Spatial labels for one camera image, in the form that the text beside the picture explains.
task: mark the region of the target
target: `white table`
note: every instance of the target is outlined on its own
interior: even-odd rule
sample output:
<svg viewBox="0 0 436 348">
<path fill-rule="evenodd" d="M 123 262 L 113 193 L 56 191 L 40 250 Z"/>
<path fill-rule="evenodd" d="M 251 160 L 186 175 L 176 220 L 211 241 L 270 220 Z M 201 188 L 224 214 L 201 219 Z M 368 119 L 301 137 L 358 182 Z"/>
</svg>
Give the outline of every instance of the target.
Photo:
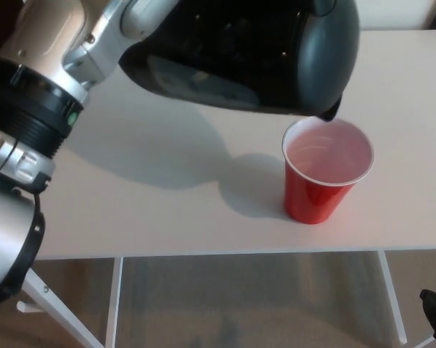
<svg viewBox="0 0 436 348">
<path fill-rule="evenodd" d="M 379 250 L 406 341 L 383 251 L 436 248 L 436 32 L 363 33 L 339 117 L 370 136 L 375 166 L 329 221 L 302 225 L 281 208 L 295 117 L 163 99 L 118 69 L 57 155 L 38 257 Z"/>
</svg>

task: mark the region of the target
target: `robotic arm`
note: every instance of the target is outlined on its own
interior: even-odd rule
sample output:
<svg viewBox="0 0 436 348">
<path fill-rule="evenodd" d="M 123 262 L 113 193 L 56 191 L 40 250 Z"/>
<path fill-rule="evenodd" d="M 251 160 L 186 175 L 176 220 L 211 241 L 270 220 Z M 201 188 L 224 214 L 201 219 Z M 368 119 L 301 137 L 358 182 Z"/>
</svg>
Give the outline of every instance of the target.
<svg viewBox="0 0 436 348">
<path fill-rule="evenodd" d="M 26 1 L 0 51 L 0 302 L 40 247 L 54 155 L 118 63 L 169 98 L 328 121 L 358 38 L 354 0 Z"/>
</svg>

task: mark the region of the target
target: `cup rim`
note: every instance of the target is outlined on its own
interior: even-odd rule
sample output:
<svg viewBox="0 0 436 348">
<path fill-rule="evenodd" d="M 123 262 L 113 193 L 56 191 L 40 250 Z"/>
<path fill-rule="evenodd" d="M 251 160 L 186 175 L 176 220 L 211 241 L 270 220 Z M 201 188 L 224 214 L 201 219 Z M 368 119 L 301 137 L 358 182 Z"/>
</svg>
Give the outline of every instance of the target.
<svg viewBox="0 0 436 348">
<path fill-rule="evenodd" d="M 374 153 L 374 147 L 373 147 L 373 145 L 372 145 L 372 142 L 371 142 L 371 139 L 366 135 L 366 133 L 364 133 L 364 131 L 361 129 L 361 128 L 359 128 L 357 125 L 355 125 L 355 124 L 353 124 L 353 123 L 351 123 L 351 122 L 348 122 L 348 121 L 346 121 L 346 120 L 343 120 L 343 119 L 340 119 L 340 118 L 335 118 L 335 119 L 333 119 L 333 121 L 330 121 L 330 122 L 336 122 L 336 121 L 341 121 L 341 122 L 344 122 L 344 123 L 348 123 L 349 125 L 351 125 L 351 126 L 353 126 L 354 128 L 356 128 L 356 130 L 361 134 L 361 136 L 363 136 L 364 137 L 364 139 L 367 141 L 367 143 L 368 143 L 368 145 L 369 145 L 369 148 L 370 148 L 370 150 L 371 150 L 371 163 L 369 163 L 369 167 L 368 167 L 368 169 L 366 169 L 365 171 L 364 171 L 364 173 L 363 174 L 361 174 L 360 176 L 358 176 L 356 179 L 353 179 L 353 180 L 351 180 L 351 181 L 346 181 L 346 182 L 344 182 L 344 183 L 326 183 L 326 182 L 323 182 L 323 181 L 319 181 L 319 180 L 316 180 L 316 179 L 313 179 L 313 178 L 310 178 L 309 176 L 307 176 L 306 174 L 304 174 L 304 173 L 302 173 L 300 170 L 298 170 L 294 165 L 293 165 L 293 163 L 289 160 L 289 157 L 287 156 L 287 146 L 286 146 L 286 140 L 287 140 L 287 136 L 288 136 L 288 133 L 294 128 L 294 127 L 296 127 L 296 126 L 299 126 L 300 124 L 303 124 L 303 123 L 308 123 L 308 122 L 313 122 L 314 120 L 319 120 L 319 119 L 317 119 L 316 117 L 314 117 L 314 116 L 309 116 L 309 117 L 306 117 L 305 119 L 303 119 L 303 120 L 298 120 L 298 121 L 295 121 L 295 122 L 293 122 L 289 127 L 288 127 L 288 129 L 286 129 L 285 130 L 285 132 L 284 132 L 284 136 L 282 137 L 282 153 L 284 154 L 284 158 L 285 158 L 285 162 L 298 174 L 298 175 L 300 175 L 302 178 L 304 178 L 304 179 L 306 179 L 307 181 L 310 181 L 310 182 L 312 182 L 312 183 L 316 183 L 316 184 L 318 184 L 318 185 L 321 185 L 321 186 L 327 186 L 327 187 L 343 187 L 343 186 L 349 186 L 349 185 L 353 185 L 354 183 L 357 183 L 357 182 L 359 182 L 360 180 L 362 180 L 364 177 L 366 177 L 368 174 L 369 174 L 369 172 L 371 171 L 371 169 L 372 169 L 372 167 L 373 167 L 373 165 L 374 165 L 374 162 L 375 162 L 375 153 Z"/>
</svg>

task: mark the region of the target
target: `red plastic cup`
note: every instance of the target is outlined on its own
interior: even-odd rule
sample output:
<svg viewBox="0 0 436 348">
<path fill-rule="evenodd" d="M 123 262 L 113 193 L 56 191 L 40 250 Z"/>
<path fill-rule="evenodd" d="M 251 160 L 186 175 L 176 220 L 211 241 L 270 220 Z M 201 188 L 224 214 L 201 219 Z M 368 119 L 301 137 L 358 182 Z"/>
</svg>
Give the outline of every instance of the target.
<svg viewBox="0 0 436 348">
<path fill-rule="evenodd" d="M 351 123 L 309 117 L 284 134 L 287 213 L 301 223 L 322 223 L 372 168 L 374 150 Z"/>
</svg>

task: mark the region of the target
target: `silver metal cylinder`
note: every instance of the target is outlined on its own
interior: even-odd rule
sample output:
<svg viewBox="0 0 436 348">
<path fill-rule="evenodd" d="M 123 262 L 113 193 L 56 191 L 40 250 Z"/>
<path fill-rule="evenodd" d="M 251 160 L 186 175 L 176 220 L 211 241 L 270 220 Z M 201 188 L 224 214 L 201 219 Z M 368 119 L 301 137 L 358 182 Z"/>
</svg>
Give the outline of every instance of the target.
<svg viewBox="0 0 436 348">
<path fill-rule="evenodd" d="M 81 0 L 28 0 L 0 59 L 40 73 L 83 104 L 87 90 L 65 71 L 63 61 L 85 22 Z"/>
<path fill-rule="evenodd" d="M 25 246 L 33 217 L 33 201 L 0 191 L 0 283 Z"/>
</svg>

